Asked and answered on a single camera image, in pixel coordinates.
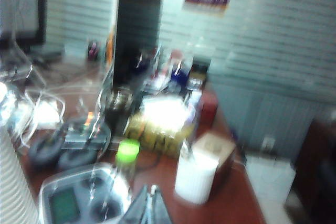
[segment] monitor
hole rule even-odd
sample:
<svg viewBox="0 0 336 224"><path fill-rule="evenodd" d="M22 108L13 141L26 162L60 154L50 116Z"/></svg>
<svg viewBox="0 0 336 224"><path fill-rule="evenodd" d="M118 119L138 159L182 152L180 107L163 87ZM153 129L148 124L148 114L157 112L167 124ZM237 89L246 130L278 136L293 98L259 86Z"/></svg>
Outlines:
<svg viewBox="0 0 336 224"><path fill-rule="evenodd" d="M27 48L45 41L46 0L16 0L16 39ZM12 1L0 0L0 46L8 47L13 23Z"/></svg>
<svg viewBox="0 0 336 224"><path fill-rule="evenodd" d="M128 84L132 64L144 50L158 44L162 0L118 0L113 83Z"/></svg>

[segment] green display screen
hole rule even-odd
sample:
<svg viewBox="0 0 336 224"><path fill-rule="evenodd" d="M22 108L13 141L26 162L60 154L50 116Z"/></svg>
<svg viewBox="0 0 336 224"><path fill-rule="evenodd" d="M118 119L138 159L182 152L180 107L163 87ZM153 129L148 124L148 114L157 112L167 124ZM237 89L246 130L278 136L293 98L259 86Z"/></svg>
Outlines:
<svg viewBox="0 0 336 224"><path fill-rule="evenodd" d="M50 210L53 224L65 224L79 218L73 188L58 191L49 197Z"/></svg>

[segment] wall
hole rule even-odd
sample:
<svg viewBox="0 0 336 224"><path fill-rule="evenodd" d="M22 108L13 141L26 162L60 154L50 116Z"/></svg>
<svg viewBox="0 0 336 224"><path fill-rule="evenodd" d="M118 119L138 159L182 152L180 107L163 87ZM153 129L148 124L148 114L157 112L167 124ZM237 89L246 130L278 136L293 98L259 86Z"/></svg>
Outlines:
<svg viewBox="0 0 336 224"><path fill-rule="evenodd" d="M105 45L116 0L48 0L47 42L86 50L89 40Z"/></svg>
<svg viewBox="0 0 336 224"><path fill-rule="evenodd" d="M49 0L48 41L104 40L109 4ZM244 144L259 148L272 135L276 151L295 159L312 118L336 104L335 18L336 0L231 0L224 17L164 0L160 41L211 58L220 104Z"/></svg>

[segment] green bottle cap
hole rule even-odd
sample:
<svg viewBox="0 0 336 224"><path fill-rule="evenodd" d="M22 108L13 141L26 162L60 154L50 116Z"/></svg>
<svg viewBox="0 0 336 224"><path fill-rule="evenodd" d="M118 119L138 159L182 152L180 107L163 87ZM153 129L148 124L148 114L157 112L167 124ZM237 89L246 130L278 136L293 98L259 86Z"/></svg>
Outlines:
<svg viewBox="0 0 336 224"><path fill-rule="evenodd" d="M116 155L117 162L134 162L138 156L140 143L138 140L125 139L120 142Z"/></svg>

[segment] white cup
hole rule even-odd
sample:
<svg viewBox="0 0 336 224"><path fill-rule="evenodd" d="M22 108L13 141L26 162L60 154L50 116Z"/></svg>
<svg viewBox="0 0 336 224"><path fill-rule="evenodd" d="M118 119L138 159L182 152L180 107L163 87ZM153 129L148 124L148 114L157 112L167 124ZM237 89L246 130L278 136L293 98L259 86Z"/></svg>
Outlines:
<svg viewBox="0 0 336 224"><path fill-rule="evenodd" d="M180 155L175 182L176 193L194 204L207 202L217 166L218 160L204 154Z"/></svg>

